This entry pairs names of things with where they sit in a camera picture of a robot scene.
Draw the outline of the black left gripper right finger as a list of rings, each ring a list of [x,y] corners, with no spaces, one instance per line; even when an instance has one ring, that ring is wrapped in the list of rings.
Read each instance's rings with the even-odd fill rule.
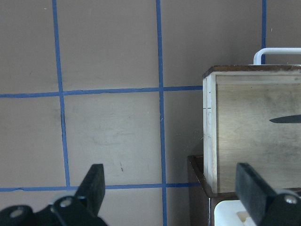
[[[248,163],[236,166],[235,192],[257,226],[299,226],[301,198],[289,189],[273,189]]]

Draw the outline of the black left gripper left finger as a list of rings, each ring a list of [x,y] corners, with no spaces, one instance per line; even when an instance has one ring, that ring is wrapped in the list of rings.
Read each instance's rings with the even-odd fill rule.
[[[106,226],[98,216],[105,195],[104,169],[93,164],[74,195],[63,196],[39,212],[15,205],[0,212],[2,226]]]

